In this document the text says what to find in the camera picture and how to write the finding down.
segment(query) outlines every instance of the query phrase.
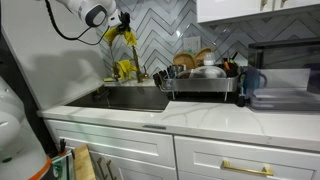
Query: black cable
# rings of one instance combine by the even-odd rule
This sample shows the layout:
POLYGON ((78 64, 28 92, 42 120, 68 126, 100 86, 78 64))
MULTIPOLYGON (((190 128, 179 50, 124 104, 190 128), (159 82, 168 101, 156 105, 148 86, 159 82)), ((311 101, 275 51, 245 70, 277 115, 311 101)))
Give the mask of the black cable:
POLYGON ((96 43, 88 43, 88 42, 82 41, 81 39, 78 39, 78 41, 80 41, 80 42, 82 42, 82 43, 84 43, 84 44, 90 45, 90 46, 97 45, 97 44, 99 44, 99 43, 102 41, 102 39, 103 39, 103 37, 104 37, 104 34, 109 30, 109 28, 110 28, 110 26, 108 26, 107 30, 104 31, 104 33, 101 35, 99 41, 96 42, 96 43))
POLYGON ((87 45, 91 45, 91 46, 94 46, 94 45, 97 45, 101 42, 101 40, 103 39, 103 36, 104 34, 109 30, 110 26, 108 26, 107 30, 102 34, 100 40, 96 43, 88 43, 88 42, 85 42, 79 38, 81 38, 89 29, 91 29, 91 27, 87 28, 85 31, 83 31, 78 37, 67 37, 65 36, 64 34, 62 34, 62 32, 59 30, 57 24, 56 24, 56 21, 54 19, 54 16, 53 16, 53 13, 52 13, 52 9, 51 9, 51 4, 49 2, 49 0, 45 0, 45 3, 46 3, 46 6, 47 6, 47 10, 48 10, 48 14, 49 14, 49 17, 50 17, 50 20, 51 20, 51 23, 52 23, 52 26, 53 28, 56 30, 56 32, 63 38, 63 39, 66 39, 66 40, 69 40, 69 41, 80 41, 84 44, 87 44, 87 45))

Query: marble countertop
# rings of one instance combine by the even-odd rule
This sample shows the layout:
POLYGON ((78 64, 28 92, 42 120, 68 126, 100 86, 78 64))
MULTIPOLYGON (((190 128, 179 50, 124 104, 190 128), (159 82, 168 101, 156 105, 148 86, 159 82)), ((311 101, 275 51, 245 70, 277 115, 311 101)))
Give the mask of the marble countertop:
POLYGON ((40 111, 39 115, 45 119, 320 152, 319 114, 257 113, 233 104, 171 101, 162 113, 57 106, 40 111))

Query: herringbone tile backsplash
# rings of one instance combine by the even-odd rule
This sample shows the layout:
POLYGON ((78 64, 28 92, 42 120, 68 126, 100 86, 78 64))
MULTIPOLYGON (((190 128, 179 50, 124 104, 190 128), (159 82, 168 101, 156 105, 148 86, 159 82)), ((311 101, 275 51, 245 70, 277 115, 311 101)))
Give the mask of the herringbone tile backsplash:
MULTIPOLYGON (((140 65, 149 74, 166 69, 173 56, 183 50, 183 38, 201 36, 202 46, 214 47, 222 56, 238 51, 247 57, 247 46, 254 42, 320 37, 320 11, 256 18, 235 23, 198 24, 196 0, 117 0, 121 11, 130 13, 131 28, 138 40, 140 65)), ((97 30, 101 36, 106 27, 97 30)), ((124 38, 113 42, 112 54, 106 42, 101 43, 105 65, 132 59, 124 38)))

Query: cutting board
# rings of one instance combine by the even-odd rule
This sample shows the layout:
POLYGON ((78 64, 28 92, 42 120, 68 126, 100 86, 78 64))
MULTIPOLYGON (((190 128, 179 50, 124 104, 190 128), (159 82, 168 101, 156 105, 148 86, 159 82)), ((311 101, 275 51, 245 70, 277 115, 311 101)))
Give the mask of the cutting board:
POLYGON ((74 171, 76 180, 96 180, 91 158, 86 144, 77 147, 74 152, 74 171))

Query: kitchen sink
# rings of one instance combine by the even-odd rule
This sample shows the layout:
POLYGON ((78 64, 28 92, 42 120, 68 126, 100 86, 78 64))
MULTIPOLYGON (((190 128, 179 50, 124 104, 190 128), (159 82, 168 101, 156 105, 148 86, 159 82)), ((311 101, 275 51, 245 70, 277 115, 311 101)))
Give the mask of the kitchen sink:
POLYGON ((100 87, 66 106, 162 112, 169 103, 157 87, 100 87))

